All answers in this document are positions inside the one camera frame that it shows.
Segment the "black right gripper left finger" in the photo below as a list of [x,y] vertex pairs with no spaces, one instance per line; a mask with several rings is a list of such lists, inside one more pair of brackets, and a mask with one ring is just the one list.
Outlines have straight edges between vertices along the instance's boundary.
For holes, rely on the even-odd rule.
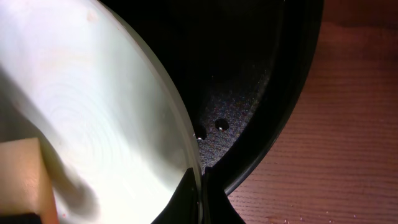
[[188,168],[167,206],[152,224],[198,224],[198,190],[193,168]]

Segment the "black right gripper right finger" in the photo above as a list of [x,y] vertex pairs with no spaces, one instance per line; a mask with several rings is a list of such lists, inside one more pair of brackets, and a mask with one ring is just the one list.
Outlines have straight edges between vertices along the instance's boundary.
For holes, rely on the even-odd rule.
[[205,169],[202,184],[204,224],[245,224],[214,177],[211,167]]

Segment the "green yellow sponge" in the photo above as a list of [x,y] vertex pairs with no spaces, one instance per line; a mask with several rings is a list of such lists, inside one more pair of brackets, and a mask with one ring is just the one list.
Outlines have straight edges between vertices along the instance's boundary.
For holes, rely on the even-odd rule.
[[37,138],[1,143],[1,215],[33,213],[58,223],[52,183]]

